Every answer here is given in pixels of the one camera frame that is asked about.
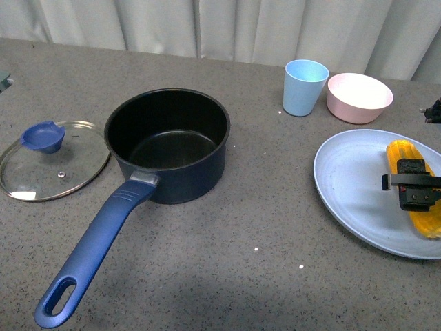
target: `blue saucepan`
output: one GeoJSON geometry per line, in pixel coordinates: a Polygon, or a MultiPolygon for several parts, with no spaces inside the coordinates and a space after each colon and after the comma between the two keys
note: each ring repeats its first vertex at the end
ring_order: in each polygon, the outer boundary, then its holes
{"type": "Polygon", "coordinates": [[[183,203],[211,190],[225,165],[229,117],[217,100],[186,89],[140,94],[118,107],[105,142],[125,177],[104,203],[54,281],[34,319],[55,328],[74,313],[127,216],[140,203],[183,203]],[[54,308],[73,286],[65,305],[54,308]]]}

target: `lid knob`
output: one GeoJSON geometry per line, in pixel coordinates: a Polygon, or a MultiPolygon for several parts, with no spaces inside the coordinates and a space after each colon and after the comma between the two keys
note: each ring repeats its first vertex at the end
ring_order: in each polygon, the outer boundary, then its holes
{"type": "Polygon", "coordinates": [[[44,154],[57,152],[63,142],[66,129],[52,121],[41,122],[29,127],[20,138],[20,143],[29,150],[44,154]]]}

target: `plastic cup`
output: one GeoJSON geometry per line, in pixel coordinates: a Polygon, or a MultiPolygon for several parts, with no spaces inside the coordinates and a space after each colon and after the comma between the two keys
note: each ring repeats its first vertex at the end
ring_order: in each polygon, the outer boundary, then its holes
{"type": "Polygon", "coordinates": [[[283,109],[294,116],[311,114],[329,77],[329,70],[312,60],[294,60],[285,66],[283,109]]]}

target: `speckled countertop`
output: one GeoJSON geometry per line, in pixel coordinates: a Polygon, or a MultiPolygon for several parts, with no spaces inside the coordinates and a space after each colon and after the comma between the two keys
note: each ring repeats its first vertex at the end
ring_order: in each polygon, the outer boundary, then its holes
{"type": "MultiPolygon", "coordinates": [[[[231,117],[222,179],[180,205],[147,201],[127,219],[60,330],[439,330],[441,262],[398,257],[345,230],[322,203],[313,161],[336,133],[377,128],[441,150],[424,124],[441,86],[384,81],[392,107],[355,126],[282,108],[284,68],[0,39],[0,150],[46,120],[104,126],[156,88],[200,90],[231,117]]],[[[81,190],[43,203],[0,194],[0,329],[39,330],[34,309],[103,202],[114,158],[81,190]]]]}

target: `corn cob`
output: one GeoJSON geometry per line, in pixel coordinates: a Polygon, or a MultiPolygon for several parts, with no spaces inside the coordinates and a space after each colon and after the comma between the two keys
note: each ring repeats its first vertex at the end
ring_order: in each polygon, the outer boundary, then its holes
{"type": "MultiPolygon", "coordinates": [[[[393,174],[397,173],[399,159],[424,159],[416,147],[407,140],[392,141],[386,148],[387,160],[393,174]]],[[[435,176],[426,163],[426,171],[435,176]]],[[[415,228],[426,238],[441,237],[441,200],[430,207],[429,212],[408,212],[415,228]]]]}

